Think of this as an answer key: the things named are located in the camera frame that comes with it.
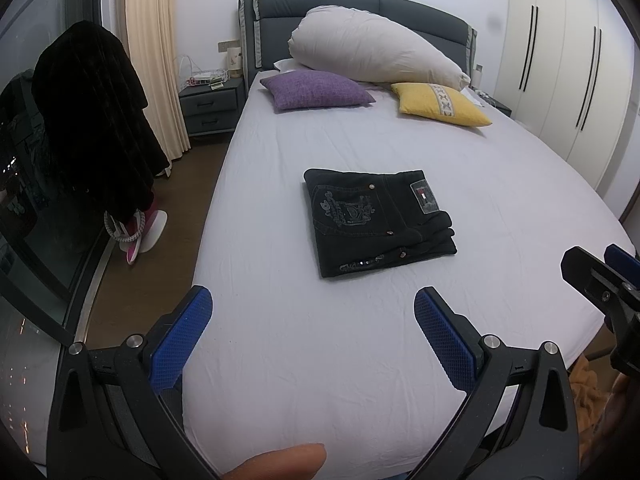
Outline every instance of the black coat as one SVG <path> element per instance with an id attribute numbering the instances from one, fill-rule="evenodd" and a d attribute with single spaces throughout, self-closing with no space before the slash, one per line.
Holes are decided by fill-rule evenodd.
<path id="1" fill-rule="evenodd" d="M 100 25 L 72 25 L 40 55 L 31 88 L 72 184 L 126 222 L 151 206 L 169 162 L 142 110 L 145 91 L 120 40 Z"/>

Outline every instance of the purple pillow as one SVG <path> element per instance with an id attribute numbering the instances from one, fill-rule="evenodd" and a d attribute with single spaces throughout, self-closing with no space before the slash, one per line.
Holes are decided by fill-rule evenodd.
<path id="1" fill-rule="evenodd" d="M 278 110 L 353 106 L 376 100 L 355 81 L 332 72 L 293 70 L 260 79 Z"/>

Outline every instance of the black wardrobe handle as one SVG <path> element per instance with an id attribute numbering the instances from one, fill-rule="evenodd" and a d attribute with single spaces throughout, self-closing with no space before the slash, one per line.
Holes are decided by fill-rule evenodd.
<path id="1" fill-rule="evenodd" d="M 538 37 L 538 13 L 540 8 L 536 7 L 536 26 L 533 29 L 533 44 L 531 45 L 531 57 L 529 58 L 529 71 L 527 72 L 527 79 L 524 82 L 523 92 L 527 91 L 527 85 L 529 84 L 529 76 L 531 75 L 531 65 L 533 64 L 533 55 L 536 53 L 536 38 Z"/>
<path id="2" fill-rule="evenodd" d="M 591 49 L 591 67 L 589 69 L 589 78 L 587 79 L 587 89 L 584 91 L 584 99 L 582 100 L 582 107 L 580 108 L 580 114 L 578 114 L 578 120 L 575 122 L 577 128 L 580 124 L 580 118 L 584 111 L 584 105 L 587 104 L 587 96 L 589 95 L 589 88 L 591 87 L 591 75 L 593 75 L 593 61 L 596 59 L 596 37 L 598 35 L 598 29 L 593 27 L 593 47 Z"/>
<path id="3" fill-rule="evenodd" d="M 598 72 L 600 72 L 600 53 L 602 52 L 602 29 L 600 29 L 600 38 L 598 40 L 598 62 L 596 63 L 596 73 L 593 76 L 593 87 L 591 88 L 591 97 L 589 97 L 589 106 L 587 106 L 587 113 L 584 115 L 584 121 L 580 131 L 584 130 L 584 125 L 587 123 L 589 112 L 591 111 L 591 102 L 593 101 L 593 94 L 596 93 L 596 84 L 598 82 Z"/>
<path id="4" fill-rule="evenodd" d="M 529 60 L 529 50 L 531 49 L 531 33 L 533 32 L 533 6 L 531 6 L 531 18 L 529 19 L 529 39 L 527 40 L 527 55 L 524 57 L 524 67 L 522 67 L 522 77 L 520 78 L 520 86 L 518 90 L 522 90 L 524 83 L 524 75 L 527 72 L 527 61 Z"/>

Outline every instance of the blue textured pad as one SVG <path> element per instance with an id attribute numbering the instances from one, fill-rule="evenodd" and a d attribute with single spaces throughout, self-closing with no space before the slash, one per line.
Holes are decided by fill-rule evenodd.
<path id="1" fill-rule="evenodd" d="M 604 251 L 604 262 L 635 288 L 640 288 L 640 262 L 631 254 L 611 244 Z"/>
<path id="2" fill-rule="evenodd" d="M 158 345 L 149 367 L 149 383 L 156 394 L 174 387 L 212 312 L 211 293 L 203 288 Z"/>
<path id="3" fill-rule="evenodd" d="M 472 353 L 424 290 L 419 290 L 415 295 L 414 311 L 418 325 L 453 387 L 470 394 L 476 387 L 476 366 Z"/>

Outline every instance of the black pants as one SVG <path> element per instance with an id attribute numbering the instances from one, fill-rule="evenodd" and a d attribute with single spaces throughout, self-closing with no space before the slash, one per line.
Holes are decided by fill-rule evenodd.
<path id="1" fill-rule="evenodd" d="M 423 213 L 414 196 L 422 171 L 306 170 L 304 177 L 324 278 L 456 253 L 449 215 Z"/>

